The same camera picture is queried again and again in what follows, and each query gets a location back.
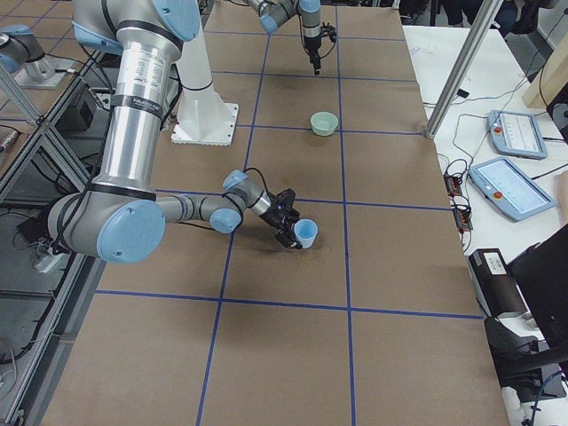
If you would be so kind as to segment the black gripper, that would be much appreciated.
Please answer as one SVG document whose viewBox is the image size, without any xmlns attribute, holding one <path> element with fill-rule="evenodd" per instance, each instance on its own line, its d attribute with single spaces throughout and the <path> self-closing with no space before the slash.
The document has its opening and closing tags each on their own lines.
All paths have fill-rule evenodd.
<svg viewBox="0 0 568 426">
<path fill-rule="evenodd" d="M 294 232 L 294 226 L 301 219 L 298 211 L 280 213 L 271 206 L 260 218 L 277 230 L 274 237 L 284 248 L 302 249 L 304 247 Z"/>
<path fill-rule="evenodd" d="M 319 56 L 320 55 L 319 49 L 321 47 L 321 39 L 320 39 L 319 36 L 315 36 L 315 37 L 304 36 L 303 42 L 304 42 L 304 48 L 305 48 L 307 54 L 309 55 L 310 63 L 312 64 L 312 67 L 313 67 L 313 72 L 314 72 L 315 75 L 319 75 L 320 70 L 321 70 L 321 60 L 320 60 L 320 56 Z"/>
</svg>

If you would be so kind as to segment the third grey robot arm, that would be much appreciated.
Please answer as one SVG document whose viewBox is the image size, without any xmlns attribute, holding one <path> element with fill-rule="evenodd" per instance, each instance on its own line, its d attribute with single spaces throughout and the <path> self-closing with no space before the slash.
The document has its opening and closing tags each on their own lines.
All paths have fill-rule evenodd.
<svg viewBox="0 0 568 426">
<path fill-rule="evenodd" d="M 1 28 L 1 66 L 22 88 L 54 89 L 69 70 L 75 71 L 74 64 L 73 59 L 50 57 L 27 25 Z"/>
</svg>

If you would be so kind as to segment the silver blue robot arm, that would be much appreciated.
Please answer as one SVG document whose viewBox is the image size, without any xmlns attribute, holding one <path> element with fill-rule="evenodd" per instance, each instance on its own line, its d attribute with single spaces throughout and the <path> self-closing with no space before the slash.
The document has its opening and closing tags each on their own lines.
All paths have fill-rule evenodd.
<svg viewBox="0 0 568 426">
<path fill-rule="evenodd" d="M 99 172 L 49 213 L 54 252 L 136 263 L 157 249 L 169 223 L 201 220 L 228 234 L 241 225 L 247 210 L 271 226 L 283 246 L 300 247 L 291 190 L 272 195 L 238 170 L 225 179 L 224 193 L 217 198 L 159 197 L 150 185 L 167 114 L 170 70 L 184 43 L 201 32 L 196 2 L 76 1 L 73 29 L 79 44 L 116 54 L 121 63 Z"/>
<path fill-rule="evenodd" d="M 321 38 L 320 0 L 246 1 L 258 15 L 264 30 L 271 34 L 294 17 L 300 21 L 302 42 L 315 75 L 320 74 Z"/>
</svg>

